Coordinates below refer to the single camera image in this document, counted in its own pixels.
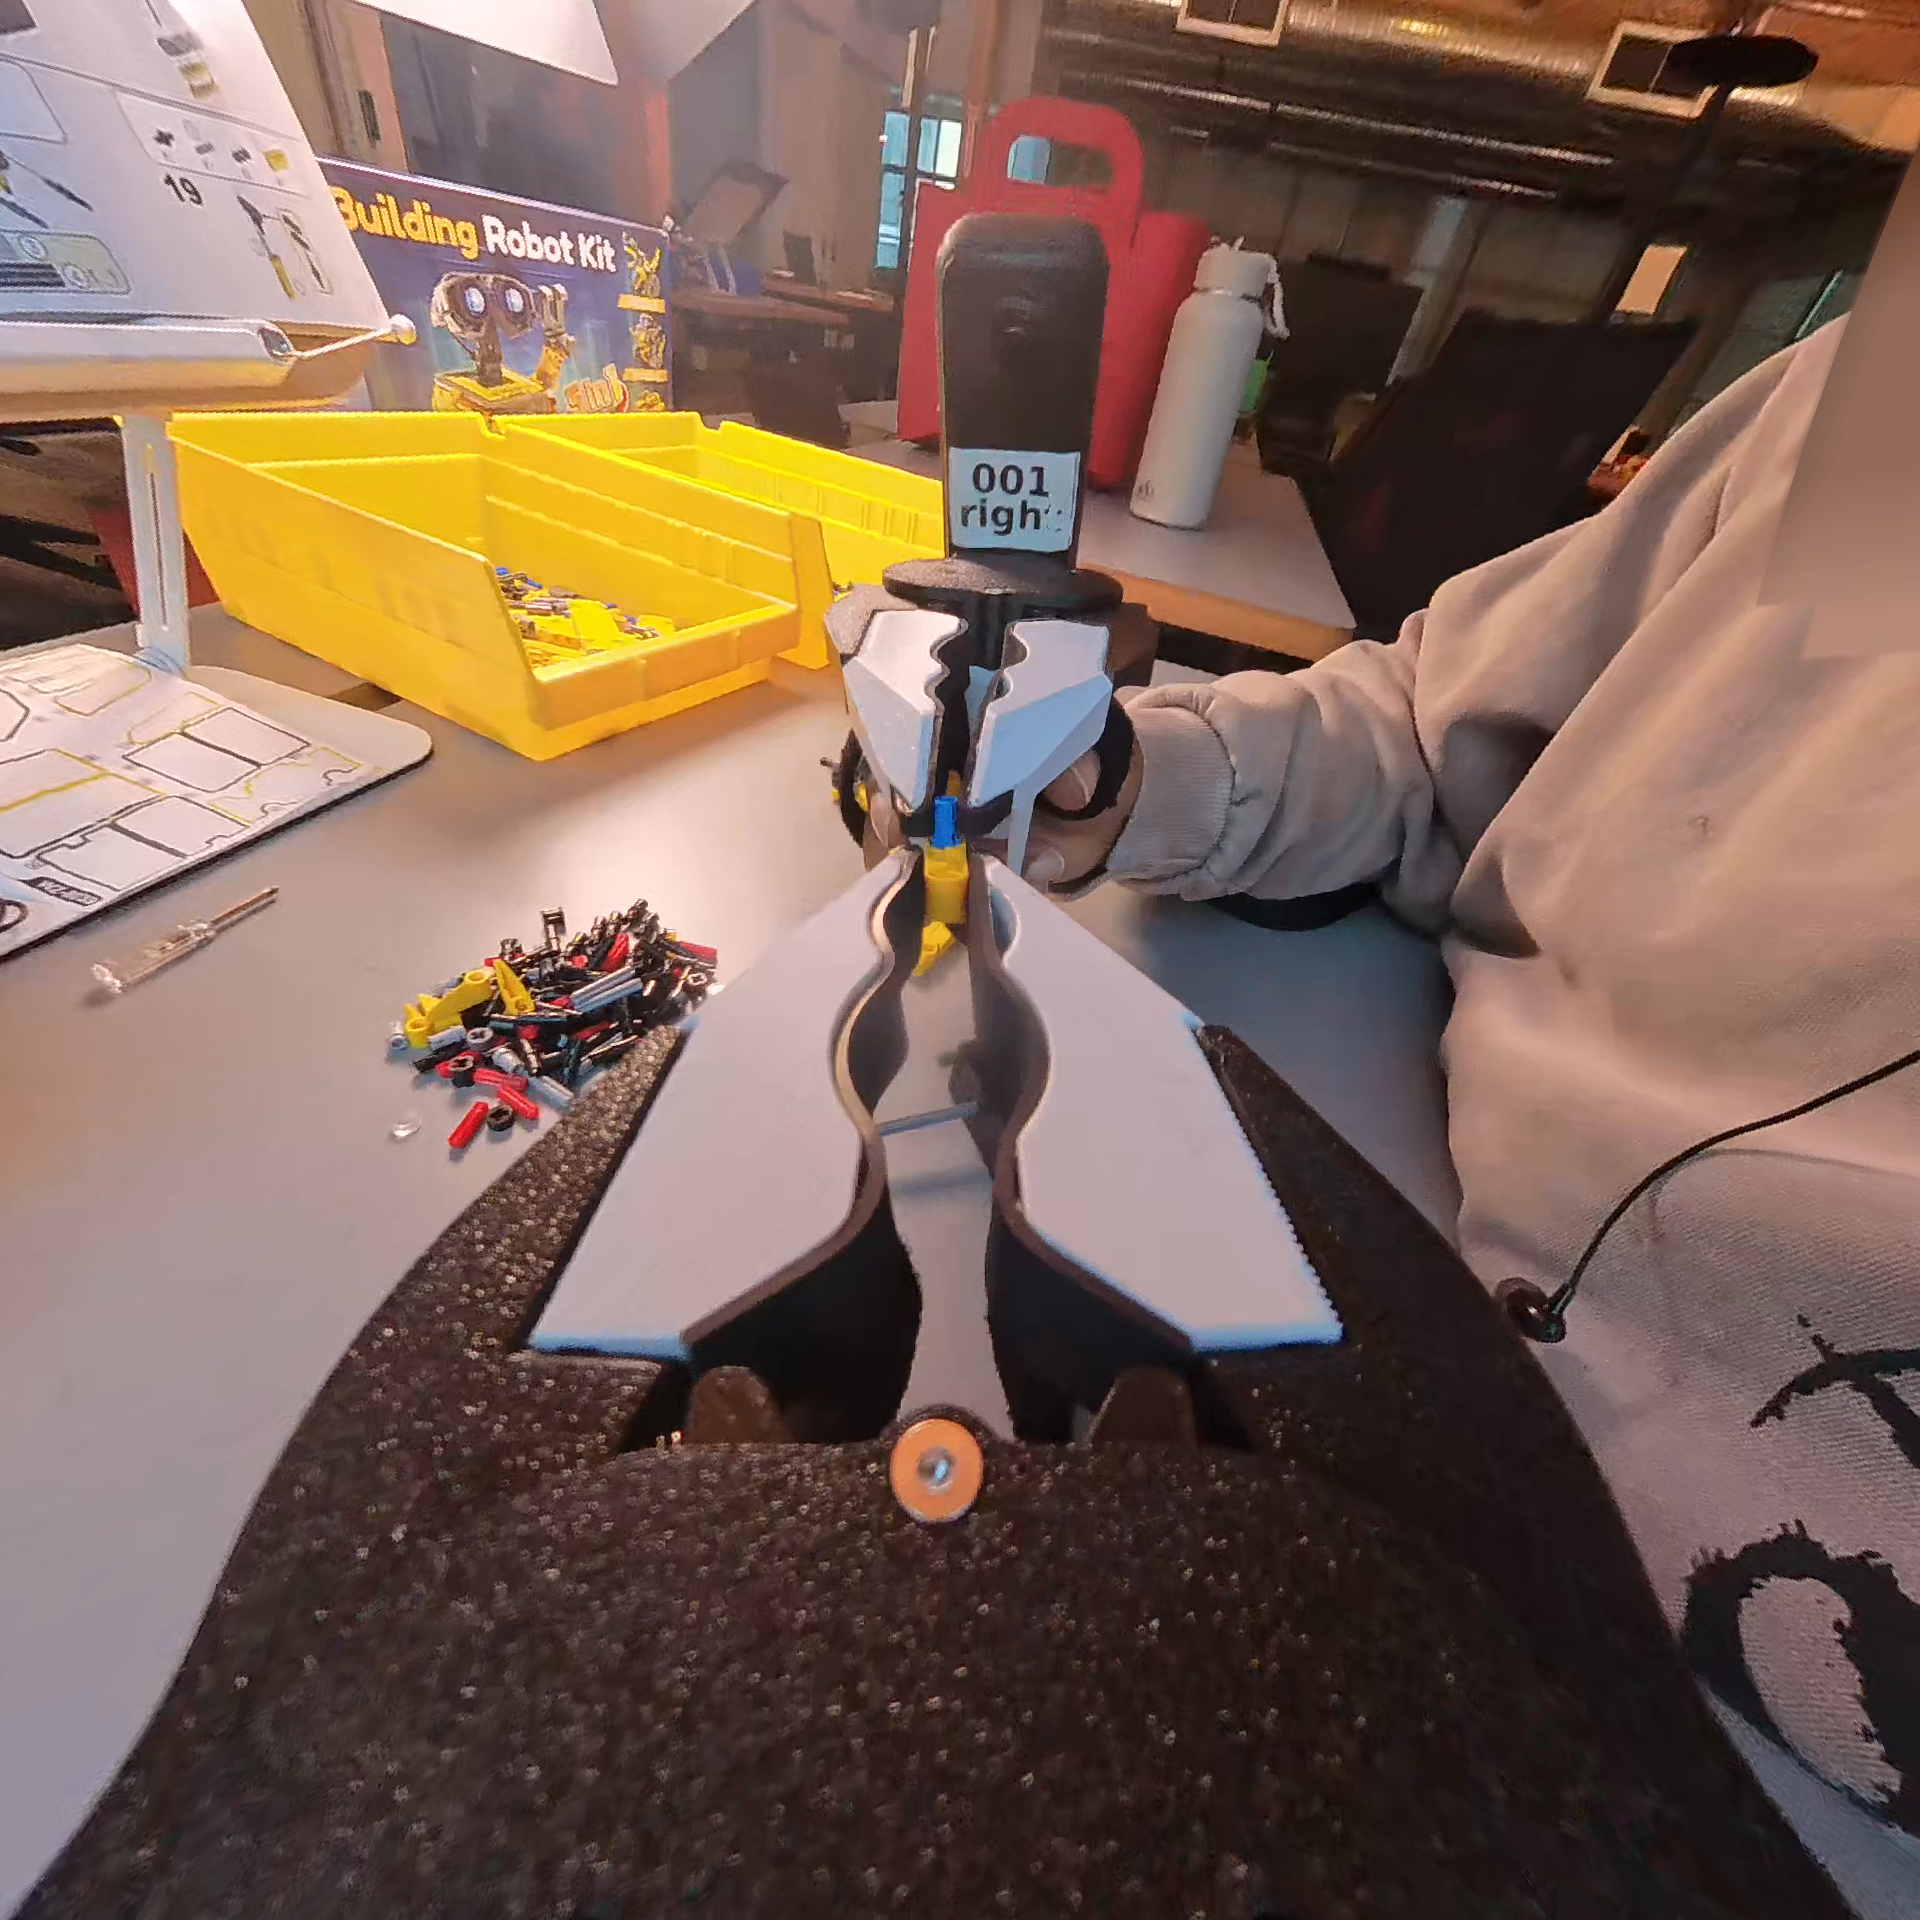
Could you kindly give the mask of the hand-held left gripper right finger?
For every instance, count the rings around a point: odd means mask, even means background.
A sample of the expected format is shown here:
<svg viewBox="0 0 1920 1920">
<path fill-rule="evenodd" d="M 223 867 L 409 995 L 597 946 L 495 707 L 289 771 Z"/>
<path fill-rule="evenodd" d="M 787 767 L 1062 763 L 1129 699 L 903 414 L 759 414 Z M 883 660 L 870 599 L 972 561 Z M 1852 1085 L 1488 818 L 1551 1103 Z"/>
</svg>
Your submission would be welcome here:
<svg viewBox="0 0 1920 1920">
<path fill-rule="evenodd" d="M 1040 1245 L 1196 1354 L 1336 1343 L 1197 1017 L 1013 870 L 976 876 L 990 957 L 1040 1031 L 1038 1100 L 1013 1138 Z"/>
</svg>

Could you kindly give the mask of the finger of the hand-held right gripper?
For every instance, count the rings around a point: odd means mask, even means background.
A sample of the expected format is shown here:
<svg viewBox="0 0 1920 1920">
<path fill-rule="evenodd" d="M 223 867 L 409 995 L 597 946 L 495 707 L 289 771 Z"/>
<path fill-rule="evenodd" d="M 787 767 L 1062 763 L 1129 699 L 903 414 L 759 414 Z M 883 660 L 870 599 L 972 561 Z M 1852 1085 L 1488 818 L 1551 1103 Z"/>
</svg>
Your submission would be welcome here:
<svg viewBox="0 0 1920 1920">
<path fill-rule="evenodd" d="M 1014 621 L 1001 638 L 966 759 L 972 841 L 1001 836 L 1001 862 L 1023 874 L 1040 794 L 1096 748 L 1112 707 L 1107 621 Z"/>
<path fill-rule="evenodd" d="M 861 855 L 925 843 L 948 786 L 948 614 L 838 614 L 836 654 L 868 798 Z"/>
</svg>

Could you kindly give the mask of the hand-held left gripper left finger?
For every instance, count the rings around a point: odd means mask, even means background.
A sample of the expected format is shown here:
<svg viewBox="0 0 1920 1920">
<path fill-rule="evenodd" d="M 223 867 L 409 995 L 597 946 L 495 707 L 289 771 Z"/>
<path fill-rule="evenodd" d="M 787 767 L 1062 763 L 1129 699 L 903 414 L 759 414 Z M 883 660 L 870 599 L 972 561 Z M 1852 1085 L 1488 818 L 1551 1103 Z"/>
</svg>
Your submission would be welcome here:
<svg viewBox="0 0 1920 1920">
<path fill-rule="evenodd" d="M 687 1022 L 550 1290 L 536 1354 L 689 1358 L 845 1227 L 872 1129 L 840 1091 L 909 869 L 870 869 Z"/>
</svg>

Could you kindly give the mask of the long yellow building beam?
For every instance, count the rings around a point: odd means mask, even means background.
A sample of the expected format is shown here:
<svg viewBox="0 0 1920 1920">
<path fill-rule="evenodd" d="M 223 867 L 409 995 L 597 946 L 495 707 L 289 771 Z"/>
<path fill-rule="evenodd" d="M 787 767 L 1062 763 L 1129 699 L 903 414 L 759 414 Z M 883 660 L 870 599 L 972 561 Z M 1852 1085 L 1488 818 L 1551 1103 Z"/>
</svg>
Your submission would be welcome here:
<svg viewBox="0 0 1920 1920">
<path fill-rule="evenodd" d="M 968 916 L 968 847 L 952 841 L 921 858 L 925 919 L 915 975 L 925 975 L 965 939 Z"/>
</svg>

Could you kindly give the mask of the pile of small building parts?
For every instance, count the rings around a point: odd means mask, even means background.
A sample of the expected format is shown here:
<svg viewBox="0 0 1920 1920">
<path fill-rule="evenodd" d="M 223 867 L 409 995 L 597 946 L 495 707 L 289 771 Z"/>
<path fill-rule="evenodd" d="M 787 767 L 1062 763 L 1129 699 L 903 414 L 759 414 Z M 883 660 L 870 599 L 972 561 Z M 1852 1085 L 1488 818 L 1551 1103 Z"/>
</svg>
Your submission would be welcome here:
<svg viewBox="0 0 1920 1920">
<path fill-rule="evenodd" d="M 508 935 L 407 998 L 388 1053 L 422 1091 L 452 1098 L 446 1151 L 462 1162 L 481 1140 L 563 1118 L 645 1039 L 700 1013 L 717 969 L 717 948 L 646 901 L 581 925 L 552 907 L 534 939 Z"/>
</svg>

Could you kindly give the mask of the person's right forearm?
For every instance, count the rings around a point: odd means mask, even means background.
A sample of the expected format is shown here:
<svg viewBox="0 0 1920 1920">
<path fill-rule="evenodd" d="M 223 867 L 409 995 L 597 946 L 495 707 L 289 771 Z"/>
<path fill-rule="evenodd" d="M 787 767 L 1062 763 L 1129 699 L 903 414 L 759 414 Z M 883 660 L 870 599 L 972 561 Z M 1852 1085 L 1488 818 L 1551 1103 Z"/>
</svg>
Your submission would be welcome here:
<svg viewBox="0 0 1920 1920">
<path fill-rule="evenodd" d="M 1437 771 L 1443 733 L 1502 633 L 1430 607 L 1390 643 L 1356 641 L 1303 673 L 1165 683 L 1129 697 L 1139 781 L 1107 874 L 1141 893 L 1289 901 L 1373 884 L 1437 932 L 1464 855 Z"/>
</svg>

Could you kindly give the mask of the grey desk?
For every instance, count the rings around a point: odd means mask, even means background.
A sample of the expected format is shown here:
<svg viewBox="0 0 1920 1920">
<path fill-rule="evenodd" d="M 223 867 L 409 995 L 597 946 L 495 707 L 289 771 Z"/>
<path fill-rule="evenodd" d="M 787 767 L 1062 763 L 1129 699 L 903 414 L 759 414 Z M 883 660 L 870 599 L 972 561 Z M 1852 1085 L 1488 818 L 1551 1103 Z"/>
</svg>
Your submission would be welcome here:
<svg viewBox="0 0 1920 1920">
<path fill-rule="evenodd" d="M 387 1052 L 403 1003 L 549 907 L 635 898 L 728 982 L 856 876 L 824 674 L 552 762 L 392 713 L 433 743 L 412 773 L 4 962 L 4 1915 L 152 1716 L 352 1334 L 534 1140 L 446 1151 L 452 1098 Z M 149 982 L 91 985 L 265 887 Z"/>
</svg>

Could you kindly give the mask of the person's right hand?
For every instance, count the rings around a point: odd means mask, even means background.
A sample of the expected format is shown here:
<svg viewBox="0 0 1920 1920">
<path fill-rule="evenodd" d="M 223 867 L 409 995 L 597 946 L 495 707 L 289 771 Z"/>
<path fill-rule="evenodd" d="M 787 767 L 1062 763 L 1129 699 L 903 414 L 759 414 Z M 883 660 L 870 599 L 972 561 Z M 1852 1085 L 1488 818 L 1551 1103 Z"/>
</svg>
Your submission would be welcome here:
<svg viewBox="0 0 1920 1920">
<path fill-rule="evenodd" d="M 1035 889 L 1072 897 L 1104 870 L 1136 805 L 1139 755 L 1129 751 L 1120 786 L 1104 806 L 1094 806 L 1099 778 L 1099 755 L 1085 751 L 1038 795 L 1016 862 Z"/>
</svg>

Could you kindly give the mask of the red felt bag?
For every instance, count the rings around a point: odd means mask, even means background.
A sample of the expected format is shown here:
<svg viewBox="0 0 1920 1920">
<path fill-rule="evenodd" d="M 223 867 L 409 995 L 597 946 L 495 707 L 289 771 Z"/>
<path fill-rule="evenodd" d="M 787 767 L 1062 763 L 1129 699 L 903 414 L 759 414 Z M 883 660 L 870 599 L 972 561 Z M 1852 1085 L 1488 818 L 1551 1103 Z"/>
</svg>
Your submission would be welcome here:
<svg viewBox="0 0 1920 1920">
<path fill-rule="evenodd" d="M 1085 151 L 1104 169 L 1092 182 L 1014 178 L 1013 158 L 1023 137 Z M 1144 209 L 1144 158 L 1121 111 L 1053 95 L 998 107 L 977 137 L 966 178 L 950 189 L 925 186 L 918 193 L 903 291 L 895 395 L 900 441 L 931 444 L 940 436 L 935 261 L 948 228 L 968 213 L 1073 217 L 1096 231 L 1110 274 L 1087 481 L 1092 491 L 1127 489 L 1159 393 L 1169 326 L 1192 291 L 1208 226 L 1187 213 Z"/>
</svg>

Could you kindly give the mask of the yellow plastic bin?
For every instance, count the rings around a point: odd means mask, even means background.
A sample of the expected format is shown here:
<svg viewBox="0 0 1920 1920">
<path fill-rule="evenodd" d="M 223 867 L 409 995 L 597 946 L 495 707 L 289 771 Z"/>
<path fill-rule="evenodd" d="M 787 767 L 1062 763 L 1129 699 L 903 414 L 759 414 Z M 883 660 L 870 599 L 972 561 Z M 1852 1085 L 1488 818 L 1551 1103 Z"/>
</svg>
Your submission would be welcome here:
<svg viewBox="0 0 1920 1920">
<path fill-rule="evenodd" d="M 183 527 L 223 611 L 533 762 L 757 685 L 799 638 L 721 535 L 542 476 L 454 414 L 189 414 Z M 494 566 L 678 635 L 533 669 Z"/>
<path fill-rule="evenodd" d="M 943 556 L 932 477 L 694 414 L 513 418 L 501 434 L 558 483 L 719 535 L 749 554 L 759 593 L 789 597 L 799 638 L 784 658 L 827 667 L 824 613 L 854 585 Z"/>
</svg>

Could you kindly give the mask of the wood edged side table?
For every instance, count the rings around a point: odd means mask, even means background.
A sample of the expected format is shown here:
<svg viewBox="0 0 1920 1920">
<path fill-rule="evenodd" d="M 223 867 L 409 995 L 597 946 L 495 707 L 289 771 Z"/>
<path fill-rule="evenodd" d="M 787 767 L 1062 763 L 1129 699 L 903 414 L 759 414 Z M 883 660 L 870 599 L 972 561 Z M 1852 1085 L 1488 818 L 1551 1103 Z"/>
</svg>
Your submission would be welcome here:
<svg viewBox="0 0 1920 1920">
<path fill-rule="evenodd" d="M 1091 493 L 1079 561 L 1110 573 L 1159 625 L 1316 660 L 1352 638 L 1352 613 L 1292 477 L 1232 444 L 1200 531 L 1139 518 Z"/>
</svg>

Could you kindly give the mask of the heap of mixed building parts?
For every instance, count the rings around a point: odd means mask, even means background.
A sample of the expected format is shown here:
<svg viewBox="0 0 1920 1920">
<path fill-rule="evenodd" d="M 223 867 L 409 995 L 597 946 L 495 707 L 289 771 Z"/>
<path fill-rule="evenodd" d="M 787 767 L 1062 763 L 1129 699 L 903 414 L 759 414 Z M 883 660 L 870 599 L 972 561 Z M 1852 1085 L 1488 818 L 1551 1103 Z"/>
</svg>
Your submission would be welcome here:
<svg viewBox="0 0 1920 1920">
<path fill-rule="evenodd" d="M 533 669 L 612 657 L 681 633 L 669 618 L 638 614 L 606 599 L 542 582 L 513 566 L 494 566 L 494 578 Z"/>
</svg>

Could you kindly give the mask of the dark chair back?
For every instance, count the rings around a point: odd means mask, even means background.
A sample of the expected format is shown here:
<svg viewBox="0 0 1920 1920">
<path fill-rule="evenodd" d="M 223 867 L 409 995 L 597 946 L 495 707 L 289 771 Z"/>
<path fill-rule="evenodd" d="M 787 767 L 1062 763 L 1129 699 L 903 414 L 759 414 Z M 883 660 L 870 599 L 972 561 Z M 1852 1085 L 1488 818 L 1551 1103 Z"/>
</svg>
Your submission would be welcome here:
<svg viewBox="0 0 1920 1920">
<path fill-rule="evenodd" d="M 1693 334 L 1462 315 L 1303 486 L 1352 635 L 1392 641 L 1453 575 L 1579 518 L 1592 469 Z"/>
</svg>

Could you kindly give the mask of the person's beige sweatshirt torso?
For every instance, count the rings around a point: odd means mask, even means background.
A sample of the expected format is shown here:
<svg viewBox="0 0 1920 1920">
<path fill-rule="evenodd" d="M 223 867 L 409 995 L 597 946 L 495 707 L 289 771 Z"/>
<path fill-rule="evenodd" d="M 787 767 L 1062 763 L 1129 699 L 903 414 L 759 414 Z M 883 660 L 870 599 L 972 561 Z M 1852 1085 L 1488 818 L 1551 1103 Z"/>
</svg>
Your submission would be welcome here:
<svg viewBox="0 0 1920 1920">
<path fill-rule="evenodd" d="M 1843 322 L 1615 506 L 1409 620 L 1456 852 L 1459 1237 L 1720 1729 L 1855 1915 L 1916 1915 L 1916 657 L 1760 604 Z"/>
</svg>

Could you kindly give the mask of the open instruction manual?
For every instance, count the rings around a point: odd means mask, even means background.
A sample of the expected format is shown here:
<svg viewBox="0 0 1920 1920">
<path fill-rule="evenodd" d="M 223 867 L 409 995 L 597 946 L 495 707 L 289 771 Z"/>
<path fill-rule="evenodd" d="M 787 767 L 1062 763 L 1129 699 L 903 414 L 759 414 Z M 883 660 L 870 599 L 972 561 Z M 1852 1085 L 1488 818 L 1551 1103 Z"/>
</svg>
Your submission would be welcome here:
<svg viewBox="0 0 1920 1920">
<path fill-rule="evenodd" d="M 3 4 L 3 314 L 383 326 L 244 4 Z"/>
</svg>

